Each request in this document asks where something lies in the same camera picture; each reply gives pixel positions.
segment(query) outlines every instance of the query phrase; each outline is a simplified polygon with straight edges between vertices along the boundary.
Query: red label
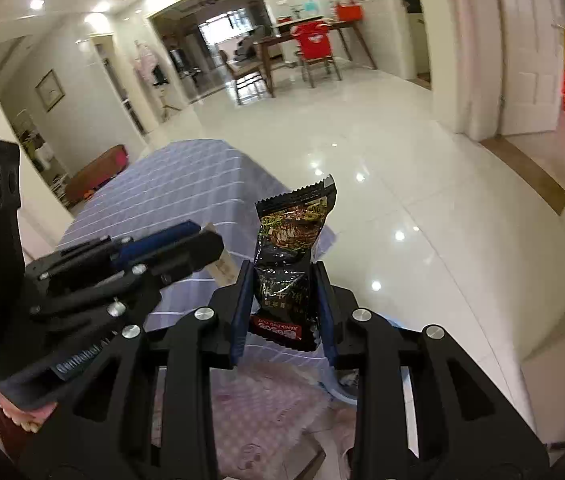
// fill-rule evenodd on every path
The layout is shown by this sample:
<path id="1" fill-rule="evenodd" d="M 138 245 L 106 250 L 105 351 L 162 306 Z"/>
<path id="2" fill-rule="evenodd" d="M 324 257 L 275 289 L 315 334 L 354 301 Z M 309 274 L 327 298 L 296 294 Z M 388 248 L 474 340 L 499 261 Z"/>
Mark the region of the red label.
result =
<path id="1" fill-rule="evenodd" d="M 281 323 L 278 321 L 272 321 L 271 319 L 264 319 L 258 316 L 251 316 L 251 321 L 253 321 L 256 326 L 262 328 L 263 330 L 268 330 L 269 332 L 283 335 L 285 337 L 288 337 L 289 339 L 302 341 L 302 327 L 300 325 Z"/>

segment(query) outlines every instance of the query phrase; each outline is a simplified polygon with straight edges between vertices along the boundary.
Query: metal screw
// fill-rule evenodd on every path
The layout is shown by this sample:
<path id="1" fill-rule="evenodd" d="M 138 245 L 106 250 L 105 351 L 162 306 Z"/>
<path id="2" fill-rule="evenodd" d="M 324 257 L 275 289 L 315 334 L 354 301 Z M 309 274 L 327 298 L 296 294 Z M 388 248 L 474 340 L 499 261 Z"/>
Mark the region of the metal screw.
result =
<path id="1" fill-rule="evenodd" d="M 366 308 L 359 308 L 351 314 L 356 321 L 368 321 L 371 319 L 371 313 Z"/>
<path id="2" fill-rule="evenodd" d="M 125 313 L 127 307 L 121 301 L 114 301 L 107 307 L 107 313 L 112 317 L 122 316 Z"/>
<path id="3" fill-rule="evenodd" d="M 136 276 L 144 274 L 147 270 L 147 266 L 145 264 L 137 264 L 131 267 L 131 272 L 133 272 Z"/>
<path id="4" fill-rule="evenodd" d="M 196 319 L 206 321 L 208 319 L 211 319 L 214 314 L 215 312 L 213 312 L 212 308 L 209 308 L 208 306 L 201 306 L 198 310 L 196 310 L 194 316 L 196 317 Z"/>
<path id="5" fill-rule="evenodd" d="M 425 333 L 431 339 L 442 339 L 444 337 L 444 329 L 438 325 L 428 326 Z"/>
<path id="6" fill-rule="evenodd" d="M 127 325 L 122 329 L 122 336 L 126 339 L 133 339 L 140 334 L 140 327 L 138 325 Z"/>

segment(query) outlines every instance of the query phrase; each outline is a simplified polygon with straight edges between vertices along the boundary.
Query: window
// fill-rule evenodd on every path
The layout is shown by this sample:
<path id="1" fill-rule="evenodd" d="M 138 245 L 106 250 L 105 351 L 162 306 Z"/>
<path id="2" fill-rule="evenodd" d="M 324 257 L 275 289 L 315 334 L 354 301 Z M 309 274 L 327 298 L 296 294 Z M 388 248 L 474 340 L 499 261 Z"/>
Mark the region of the window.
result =
<path id="1" fill-rule="evenodd" d="M 245 9 L 229 10 L 198 26 L 208 45 L 221 43 L 253 28 Z"/>

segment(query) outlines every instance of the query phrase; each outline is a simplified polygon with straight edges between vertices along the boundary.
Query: wooden chair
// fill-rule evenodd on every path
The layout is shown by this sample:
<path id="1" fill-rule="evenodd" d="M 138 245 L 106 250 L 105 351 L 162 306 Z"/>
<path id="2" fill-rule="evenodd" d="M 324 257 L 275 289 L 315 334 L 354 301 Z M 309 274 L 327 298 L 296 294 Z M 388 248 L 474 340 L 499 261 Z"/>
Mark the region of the wooden chair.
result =
<path id="1" fill-rule="evenodd" d="M 302 80 L 306 81 L 308 77 L 311 88 L 315 88 L 311 66 L 316 63 L 324 63 L 327 74 L 331 74 L 329 64 L 332 64 L 336 76 L 340 81 L 342 80 L 338 65 L 336 65 L 331 54 L 328 31 L 329 25 L 323 21 L 307 22 L 291 28 L 291 36 L 297 40 L 300 46 L 296 55 L 302 70 Z"/>
<path id="2" fill-rule="evenodd" d="M 229 75 L 234 80 L 234 89 L 236 90 L 236 100 L 238 101 L 238 104 L 242 104 L 242 101 L 240 101 L 241 88 L 246 88 L 249 85 L 256 85 L 256 92 L 260 95 L 257 83 L 258 81 L 264 82 L 261 70 L 262 62 L 252 61 L 240 67 L 233 67 L 229 64 L 229 56 L 227 56 L 227 53 L 224 50 L 219 51 L 219 54 L 227 72 L 229 72 Z"/>

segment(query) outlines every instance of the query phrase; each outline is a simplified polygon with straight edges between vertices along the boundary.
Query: hanging clothes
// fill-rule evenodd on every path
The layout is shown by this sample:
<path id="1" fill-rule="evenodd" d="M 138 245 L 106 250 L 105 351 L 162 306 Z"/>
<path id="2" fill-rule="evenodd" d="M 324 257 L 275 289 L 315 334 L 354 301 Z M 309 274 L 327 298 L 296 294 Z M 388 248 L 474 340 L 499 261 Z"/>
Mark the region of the hanging clothes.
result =
<path id="1" fill-rule="evenodd" d="M 136 41 L 136 49 L 138 51 L 135 62 L 136 70 L 140 72 L 140 75 L 147 83 L 153 86 L 156 84 L 153 71 L 158 65 L 156 55 L 151 52 L 151 49 L 146 44 L 140 43 L 139 41 Z"/>

